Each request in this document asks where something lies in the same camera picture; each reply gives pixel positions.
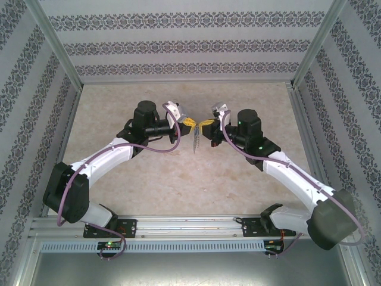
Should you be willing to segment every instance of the black mounting bracket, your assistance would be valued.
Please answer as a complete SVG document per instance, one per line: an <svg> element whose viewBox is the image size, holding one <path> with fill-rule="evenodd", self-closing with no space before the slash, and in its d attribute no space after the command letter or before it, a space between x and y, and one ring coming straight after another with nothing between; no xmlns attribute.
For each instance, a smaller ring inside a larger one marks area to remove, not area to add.
<svg viewBox="0 0 381 286"><path fill-rule="evenodd" d="M243 237L280 237L281 229L273 228L266 231L260 217L236 217L236 222L242 225ZM295 231L283 229L285 237L296 236Z"/></svg>
<svg viewBox="0 0 381 286"><path fill-rule="evenodd" d="M122 234L125 238L135 238L136 226L138 221L136 219L118 219L116 221L115 231ZM102 231L93 226L85 225L83 231L84 238L119 238L115 234L111 234L107 231Z"/></svg>

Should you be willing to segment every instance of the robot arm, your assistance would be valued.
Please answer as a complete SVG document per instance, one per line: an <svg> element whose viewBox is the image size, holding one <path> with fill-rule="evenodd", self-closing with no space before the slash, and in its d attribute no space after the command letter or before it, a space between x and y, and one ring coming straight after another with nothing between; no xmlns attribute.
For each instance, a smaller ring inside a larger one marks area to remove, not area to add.
<svg viewBox="0 0 381 286"><path fill-rule="evenodd" d="M218 103L212 107L212 111L215 120L212 124L202 127L202 134L211 140L212 147L216 147L225 140L221 114L226 113L226 104ZM354 215L354 204L350 193L344 189L335 191L319 182L292 162L279 146L263 137L261 120L255 110L241 110L238 113L237 126L230 124L230 118L226 119L227 116L223 124L227 136L234 145L241 147L248 155L269 159L246 158L246 160L284 184L307 208L307 210L296 210L281 204L269 207L261 213L261 224L267 231L277 228L309 234L318 246L328 250L357 229L352 219L322 191L331 195Z"/></svg>
<svg viewBox="0 0 381 286"><path fill-rule="evenodd" d="M169 101L167 108L179 122L181 136L188 134L191 128L182 123L186 115L181 106ZM133 119L126 123L124 129L107 146L71 165L60 162L54 166L43 202L58 212L66 185L73 174L85 164L71 183L62 217L70 223L82 221L114 230L117 215L100 204L91 203L89 189L104 174L120 163L137 156L143 150L124 144L147 146L149 138L165 135L169 136L172 144L177 140L178 134L172 117L160 120L156 105L151 101L141 101L134 111Z"/></svg>

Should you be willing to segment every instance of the patterned wallpaper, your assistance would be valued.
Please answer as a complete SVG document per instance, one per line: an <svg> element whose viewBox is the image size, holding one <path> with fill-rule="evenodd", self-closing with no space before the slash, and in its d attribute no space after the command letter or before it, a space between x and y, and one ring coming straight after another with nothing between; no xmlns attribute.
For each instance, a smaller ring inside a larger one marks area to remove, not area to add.
<svg viewBox="0 0 381 286"><path fill-rule="evenodd" d="M99 83L291 80L332 0L40 3L81 80Z"/></svg>
<svg viewBox="0 0 381 286"><path fill-rule="evenodd" d="M25 3L1 0L0 9L0 285L7 285L39 216L77 92Z"/></svg>
<svg viewBox="0 0 381 286"><path fill-rule="evenodd" d="M375 0L348 1L299 87L326 176L354 197L371 285L381 285L380 15Z"/></svg>

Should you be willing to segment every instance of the speckled tile floor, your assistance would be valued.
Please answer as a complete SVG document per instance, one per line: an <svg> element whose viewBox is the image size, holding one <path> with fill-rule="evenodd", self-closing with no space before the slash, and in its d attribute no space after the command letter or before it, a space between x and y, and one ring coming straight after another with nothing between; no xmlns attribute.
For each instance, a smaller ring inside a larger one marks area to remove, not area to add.
<svg viewBox="0 0 381 286"><path fill-rule="evenodd" d="M224 101L232 124L244 108L258 112L266 137L308 171L307 159L284 83L150 83L85 86L64 162L79 161L108 144L122 130L141 100L184 105L196 121L213 118L210 107ZM169 148L169 139L150 144ZM143 151L117 166L90 189L90 199L119 215L259 214L274 203L303 208L277 180L247 163L229 145L211 148L201 137L193 154L193 135L176 151Z"/></svg>

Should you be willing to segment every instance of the purple cable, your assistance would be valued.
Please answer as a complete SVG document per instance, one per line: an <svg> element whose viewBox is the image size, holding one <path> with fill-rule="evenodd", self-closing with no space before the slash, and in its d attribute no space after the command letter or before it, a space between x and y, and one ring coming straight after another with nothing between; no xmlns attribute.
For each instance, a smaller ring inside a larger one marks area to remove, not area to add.
<svg viewBox="0 0 381 286"><path fill-rule="evenodd" d="M98 228L98 229L100 229L100 230L102 230L102 231L107 231L107 232L109 232L109 233L111 233L111 234L115 234L115 235L117 235L117 236L120 237L120 240L123 241L123 248L122 248L122 250L119 251L117 254L115 254L113 257L104 257L104 256L102 256L103 251L104 251L105 249L107 249L107 248L102 248L102 249L101 249L101 252L99 253L99 256L100 256L100 258L101 258L102 260L103 260L103 259L107 259L108 261L110 261L110 260L112 260L112 259L117 258L118 256L121 256L121 255L124 253L124 251L126 250L126 247L127 247L127 241L126 241L126 239L124 238L124 236L123 236L122 234L120 234L119 232L116 232L116 231L112 231L112 230L107 229L107 228L102 228L102 227L100 227L100 226L98 226L98 225L93 225L92 223L88 223L88 225L89 225L89 226L92 226L93 228Z"/></svg>
<svg viewBox="0 0 381 286"><path fill-rule="evenodd" d="M225 111L224 116L222 117L221 122L225 122L226 116L230 114L230 110ZM344 207L340 202L338 202L335 198L333 198L330 194L328 194L325 190L321 189L317 184L315 184L314 181L312 181L309 177L305 176L300 170L295 168L293 165L289 165L288 163L277 160L277 159L272 159L272 158L267 158L267 157L257 157L257 156L252 156L249 155L245 152L243 152L241 149L239 149L230 139L229 136L227 136L225 126L222 126L222 132L224 134L225 140L227 143L229 143L230 146L233 147L238 153L244 155L246 158L253 159L253 160L261 160L261 161L272 161L276 162L282 165L285 165L286 167L290 167L294 172L296 172L300 177L305 179L308 183L310 183L317 191L321 192L323 195L325 195L328 199L330 199L332 202L334 202L347 216L351 218L351 220L356 224L358 231L360 232L361 238L356 241L355 243L345 243L345 242L340 242L341 245L347 245L347 246L356 246L360 245L362 241L365 239L365 232L363 227L361 226L360 222L357 220L357 218L346 208Z"/></svg>
<svg viewBox="0 0 381 286"><path fill-rule="evenodd" d="M63 212L63 209L64 209L64 205L65 205L65 200L66 200L66 196L69 192L69 189L74 181L74 179L76 178L76 176L79 174L79 172L81 172L81 170L83 170L85 167L86 167L86 164L90 163L91 161L93 161L94 159L98 158L100 155L102 155L103 153L109 151L109 150L113 150L113 149L116 149L118 147L125 147L125 146L131 146L131 147L138 147L138 148L142 148L142 149L146 149L146 150L149 150L149 151L153 151L153 152L157 152L157 153L169 153L169 152L172 152L173 150L175 150L179 144L180 144L180 138L181 138L181 132L180 132L180 126L177 122L177 119L175 118L175 116L172 114L172 112L168 109L168 107L166 106L166 104L163 104L163 108L168 112L168 114L172 117L172 119L174 120L174 125L176 127L176 132L177 132L177 142L176 144L168 149L168 150L157 150L157 149L153 149L153 148L150 148L150 147L147 147L147 146L143 146L143 145L139 145L139 144L134 144L134 143L122 143L122 144L117 144L115 146L111 146L111 147L107 147L106 149L103 149L101 150L100 152L96 153L94 156L92 156L89 160L87 160L86 162L84 162L79 168L78 170L76 170L74 172L74 174L71 176L71 178L69 179L66 187L65 187L65 190L64 190L64 193L63 193L63 196L62 196L62 199L61 199L61 203L60 203L60 208L58 209L58 215L57 215L57 225L58 226L62 226L66 220L63 220L61 221L61 216L62 216L62 212ZM114 232L112 230L109 230L109 229L106 229L106 228L102 228L98 225L93 225L91 223L89 223L89 225L95 227L95 228L98 228L98 229L101 229L103 231L108 231L112 234L116 234L118 235L119 237L122 238L123 240L123 250L121 252L119 252L118 254L116 254L115 256L112 257L113 258L116 258L118 257L119 255L121 255L123 253L123 251L125 251L126 249L126 245L127 245L127 242L126 240L124 239L124 236L122 236L121 234L119 234L118 232Z"/></svg>

